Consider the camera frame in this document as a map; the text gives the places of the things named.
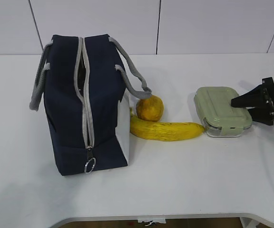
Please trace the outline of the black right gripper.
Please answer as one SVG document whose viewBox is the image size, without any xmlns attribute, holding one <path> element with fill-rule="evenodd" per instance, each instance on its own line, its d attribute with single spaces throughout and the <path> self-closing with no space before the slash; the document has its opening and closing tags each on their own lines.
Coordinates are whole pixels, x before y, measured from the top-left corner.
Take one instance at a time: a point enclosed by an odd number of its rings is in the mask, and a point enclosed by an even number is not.
<svg viewBox="0 0 274 228">
<path fill-rule="evenodd" d="M 231 100 L 231 106 L 235 108 L 247 108 L 254 122 L 268 126 L 274 125 L 274 81 L 271 77 L 264 78 L 248 93 Z"/>
</svg>

